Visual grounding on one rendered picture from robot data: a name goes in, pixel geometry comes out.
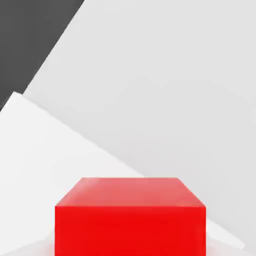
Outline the small red cube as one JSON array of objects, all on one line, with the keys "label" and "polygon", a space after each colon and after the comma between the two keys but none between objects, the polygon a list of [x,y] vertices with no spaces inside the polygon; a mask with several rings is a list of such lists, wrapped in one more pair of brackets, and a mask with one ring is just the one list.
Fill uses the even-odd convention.
[{"label": "small red cube", "polygon": [[206,256],[206,215],[178,178],[84,177],[55,206],[54,256]]}]

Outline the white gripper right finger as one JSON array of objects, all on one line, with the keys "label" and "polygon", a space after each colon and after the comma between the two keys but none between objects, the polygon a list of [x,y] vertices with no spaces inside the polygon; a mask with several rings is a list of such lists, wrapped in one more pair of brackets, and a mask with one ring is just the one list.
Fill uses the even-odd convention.
[{"label": "white gripper right finger", "polygon": [[253,254],[217,240],[207,239],[206,256],[254,256]]}]

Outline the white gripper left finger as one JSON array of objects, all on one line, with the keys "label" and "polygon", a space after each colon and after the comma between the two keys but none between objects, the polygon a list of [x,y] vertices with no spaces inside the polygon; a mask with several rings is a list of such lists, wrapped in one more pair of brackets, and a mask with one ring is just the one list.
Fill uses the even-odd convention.
[{"label": "white gripper left finger", "polygon": [[55,256],[53,240],[41,240],[8,253],[8,256]]}]

